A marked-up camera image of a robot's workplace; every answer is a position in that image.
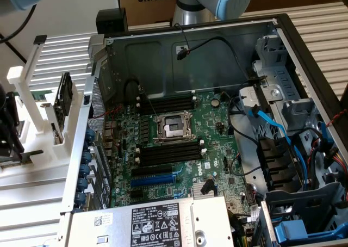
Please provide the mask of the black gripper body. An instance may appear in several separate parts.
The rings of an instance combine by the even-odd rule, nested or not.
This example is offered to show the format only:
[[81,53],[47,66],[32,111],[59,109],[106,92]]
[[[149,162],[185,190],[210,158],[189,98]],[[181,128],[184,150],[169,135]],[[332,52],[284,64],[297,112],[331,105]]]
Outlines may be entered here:
[[4,90],[3,86],[0,84],[0,108],[1,108],[1,112],[0,115],[1,116],[5,116],[6,112],[7,112],[7,92]]

